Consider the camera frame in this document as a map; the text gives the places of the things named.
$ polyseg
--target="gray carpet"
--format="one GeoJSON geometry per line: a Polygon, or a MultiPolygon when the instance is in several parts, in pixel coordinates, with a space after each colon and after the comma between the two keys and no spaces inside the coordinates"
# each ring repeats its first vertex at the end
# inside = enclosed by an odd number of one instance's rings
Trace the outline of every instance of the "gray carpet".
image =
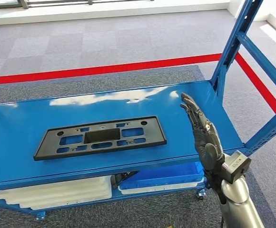
{"type": "MultiPolygon", "coordinates": [[[[78,77],[61,80],[0,85],[0,103],[17,100],[73,95],[122,88],[173,84],[203,79],[198,66],[78,77]]],[[[254,175],[247,182],[261,218],[268,228],[276,228],[276,219],[254,175]]],[[[70,209],[49,211],[46,219],[35,218],[0,208],[0,228],[73,227],[73,228],[217,228],[221,212],[211,191],[205,200],[197,200],[194,191],[129,199],[70,209]]]]}

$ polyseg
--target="robotic hand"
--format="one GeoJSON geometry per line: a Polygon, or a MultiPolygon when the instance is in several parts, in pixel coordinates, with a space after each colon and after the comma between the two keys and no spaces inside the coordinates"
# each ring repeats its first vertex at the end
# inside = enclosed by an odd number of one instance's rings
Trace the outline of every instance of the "robotic hand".
{"type": "Polygon", "coordinates": [[[224,221],[228,228],[263,228],[253,202],[249,195],[244,173],[251,159],[235,151],[225,154],[213,123],[209,121],[191,97],[181,93],[181,107],[191,124],[195,149],[206,178],[206,187],[215,192],[224,221]]]}

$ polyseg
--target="blue metal shelf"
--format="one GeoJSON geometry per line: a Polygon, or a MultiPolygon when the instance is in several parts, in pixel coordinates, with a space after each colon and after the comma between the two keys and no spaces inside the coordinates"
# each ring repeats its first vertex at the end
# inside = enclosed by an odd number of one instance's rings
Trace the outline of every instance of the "blue metal shelf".
{"type": "Polygon", "coordinates": [[[225,152],[243,149],[209,81],[0,104],[0,190],[196,162],[190,122],[179,106],[181,92],[194,98],[217,126],[225,152]],[[49,128],[150,115],[158,117],[166,145],[37,162],[33,158],[49,128]]]}
{"type": "MultiPolygon", "coordinates": [[[[191,126],[179,107],[181,92],[193,97],[215,125],[225,153],[254,153],[276,135],[276,115],[243,143],[222,107],[222,100],[226,72],[240,44],[276,85],[276,68],[246,36],[262,2],[245,1],[209,81],[0,104],[0,190],[198,161],[191,126]],[[47,129],[153,115],[160,122],[166,145],[37,162],[33,158],[47,129]]],[[[203,187],[196,188],[202,191],[203,187]]],[[[111,199],[92,203],[172,191],[121,195],[114,190],[111,199]]],[[[45,216],[45,210],[20,209],[4,200],[0,200],[0,206],[39,219],[45,216]]]]}

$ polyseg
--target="blue plastic tray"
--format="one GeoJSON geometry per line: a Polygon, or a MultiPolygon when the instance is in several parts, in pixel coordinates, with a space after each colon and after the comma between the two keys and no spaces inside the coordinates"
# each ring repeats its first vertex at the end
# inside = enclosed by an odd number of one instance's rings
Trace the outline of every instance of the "blue plastic tray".
{"type": "Polygon", "coordinates": [[[203,178],[200,162],[181,165],[163,166],[140,171],[119,185],[120,190],[145,188],[161,185],[191,183],[203,178]]]}

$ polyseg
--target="blue plastic bin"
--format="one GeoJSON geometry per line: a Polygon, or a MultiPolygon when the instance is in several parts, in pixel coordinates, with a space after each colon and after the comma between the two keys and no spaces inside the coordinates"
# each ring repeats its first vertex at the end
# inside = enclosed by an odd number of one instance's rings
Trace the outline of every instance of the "blue plastic bin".
{"type": "MultiPolygon", "coordinates": [[[[119,189],[123,191],[148,188],[146,191],[152,191],[153,188],[151,187],[155,186],[170,186],[169,189],[178,189],[178,187],[185,188],[185,185],[180,184],[197,182],[198,182],[197,184],[197,187],[200,187],[201,185],[204,186],[203,171],[200,162],[142,170],[134,176],[123,180],[119,185],[119,189]]],[[[154,188],[154,191],[156,189],[166,190],[167,188],[154,188]]]]}

